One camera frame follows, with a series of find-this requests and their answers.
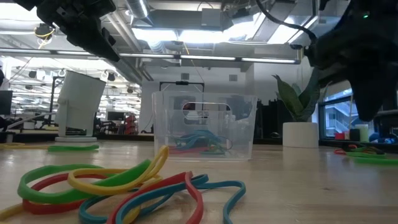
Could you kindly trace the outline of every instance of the clear plastic bin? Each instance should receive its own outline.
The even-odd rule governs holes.
[[[168,145],[171,159],[251,158],[256,96],[158,91],[152,102],[156,153]]]

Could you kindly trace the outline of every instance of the table surface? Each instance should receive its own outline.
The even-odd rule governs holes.
[[[53,152],[45,150],[0,151],[0,208],[21,202],[17,195],[20,177],[44,165],[95,164],[130,168],[153,158],[153,142],[101,141],[98,152]],[[246,195],[231,212],[234,223],[266,224],[366,224],[397,223],[398,177],[391,166],[354,164],[332,148],[294,149],[282,146],[254,146],[248,162],[167,161],[160,174],[168,177],[192,170],[208,174],[210,182],[241,180]],[[44,192],[67,189],[56,184]],[[222,223],[222,209],[234,194],[234,187],[203,193],[202,223]],[[89,212],[106,215],[122,195],[111,197]],[[175,194],[148,217],[136,223],[185,223],[196,203],[186,192]],[[22,213],[8,223],[79,223],[76,211],[60,215]]]

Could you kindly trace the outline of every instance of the red object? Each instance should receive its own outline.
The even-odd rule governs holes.
[[[187,224],[199,224],[203,217],[203,198],[199,190],[192,185],[192,177],[192,172],[187,172],[185,174],[185,185],[187,186],[189,194],[197,201],[197,207],[192,216],[188,219]]]
[[[137,127],[136,124],[134,123],[137,121],[136,117],[134,115],[130,115],[128,118],[126,118],[126,134],[136,134],[137,133]]]
[[[110,216],[108,217],[108,221],[106,221],[106,224],[115,224],[115,219],[116,219],[116,214],[118,214],[118,211],[120,210],[120,208],[127,203],[128,201],[130,201],[131,199],[133,199],[134,197],[137,197],[138,195],[144,194],[146,192],[150,192],[151,190],[155,190],[161,187],[166,187],[169,185],[173,185],[173,184],[179,184],[181,182],[184,182],[185,180],[185,174],[186,172],[182,172],[181,174],[177,174],[174,175],[172,177],[166,178],[156,184],[152,184],[150,186],[148,186],[147,188],[144,188],[142,190],[138,190],[137,192],[134,192],[133,194],[129,195],[128,197],[126,197],[110,214]]]
[[[79,176],[77,176],[77,178],[106,179],[107,177],[104,175],[89,174],[89,175],[79,175]],[[67,179],[68,179],[68,174],[55,175],[55,176],[44,179],[44,180],[38,182],[37,184],[33,185],[32,189],[39,191],[45,187],[65,181]],[[78,208],[84,201],[85,200],[79,200],[76,202],[63,203],[63,204],[38,204],[38,203],[32,203],[26,199],[23,199],[22,206],[24,207],[24,210],[26,210],[34,215],[48,215],[48,214],[56,214],[56,213],[62,213],[62,212],[74,210],[74,209]]]
[[[350,149],[357,149],[358,147],[356,146],[356,145],[354,145],[354,144],[350,144],[350,145],[348,145],[348,147],[350,148]],[[343,150],[343,149],[336,149],[335,150],[335,154],[337,154],[337,155],[346,155],[346,152]]]
[[[335,139],[337,140],[344,140],[344,133],[335,133]]]

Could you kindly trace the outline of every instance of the potted plant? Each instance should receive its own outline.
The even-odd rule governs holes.
[[[318,124],[309,122],[320,97],[325,97],[326,89],[321,94],[318,83],[318,72],[311,75],[307,87],[301,92],[297,84],[290,86],[278,75],[273,75],[278,84],[277,97],[282,100],[293,117],[294,122],[283,125],[283,145],[288,147],[318,147]]]

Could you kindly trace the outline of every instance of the white planter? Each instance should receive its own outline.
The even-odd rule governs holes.
[[[283,145],[287,147],[317,148],[318,124],[311,122],[284,123]]]

